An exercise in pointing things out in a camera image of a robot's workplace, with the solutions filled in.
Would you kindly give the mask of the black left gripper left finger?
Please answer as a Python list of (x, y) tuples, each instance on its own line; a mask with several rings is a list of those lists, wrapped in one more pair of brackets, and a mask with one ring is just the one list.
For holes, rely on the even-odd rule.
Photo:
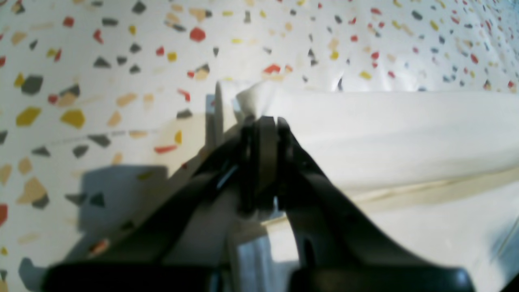
[(85, 261), (50, 268), (45, 292), (220, 292), (219, 263), (239, 218), (270, 215), (276, 121), (245, 119), (132, 234)]

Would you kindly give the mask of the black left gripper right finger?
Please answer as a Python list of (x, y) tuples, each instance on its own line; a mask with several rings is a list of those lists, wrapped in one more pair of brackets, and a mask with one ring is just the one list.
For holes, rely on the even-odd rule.
[(289, 292), (473, 292), (467, 271), (432, 264), (381, 231), (324, 175), (278, 118), (282, 205), (300, 268)]

